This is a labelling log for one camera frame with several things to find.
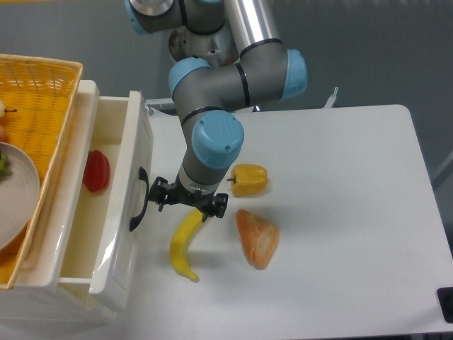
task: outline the orange bread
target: orange bread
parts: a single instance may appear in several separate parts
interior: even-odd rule
[[[266,268],[278,245],[278,226],[244,209],[236,213],[236,223],[248,262],[257,269]]]

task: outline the drawer handle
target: drawer handle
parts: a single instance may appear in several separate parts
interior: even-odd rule
[[[142,221],[142,219],[144,217],[145,212],[147,211],[147,207],[148,207],[149,179],[148,179],[147,171],[145,169],[143,169],[142,167],[140,167],[140,169],[139,169],[139,179],[141,181],[144,181],[147,184],[147,191],[144,194],[144,202],[143,202],[143,208],[142,208],[141,213],[130,219],[130,223],[129,223],[130,232],[139,226],[140,222]]]

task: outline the wicker basket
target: wicker basket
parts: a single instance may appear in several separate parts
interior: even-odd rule
[[[33,239],[38,216],[71,118],[82,65],[76,62],[0,55],[0,99],[8,112],[0,124],[7,143],[33,160],[40,177],[38,203],[24,230],[0,251],[0,289],[13,287]]]

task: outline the banana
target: banana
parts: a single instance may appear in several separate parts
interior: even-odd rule
[[[182,221],[178,229],[173,234],[170,242],[170,259],[176,273],[189,278],[193,282],[198,282],[198,275],[190,269],[187,259],[187,248],[193,235],[202,225],[202,212],[197,208],[192,210]]]

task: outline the white plate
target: white plate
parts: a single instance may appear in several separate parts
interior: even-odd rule
[[[38,200],[40,179],[30,157],[11,144],[0,142],[13,174],[0,176],[0,249],[25,227]]]

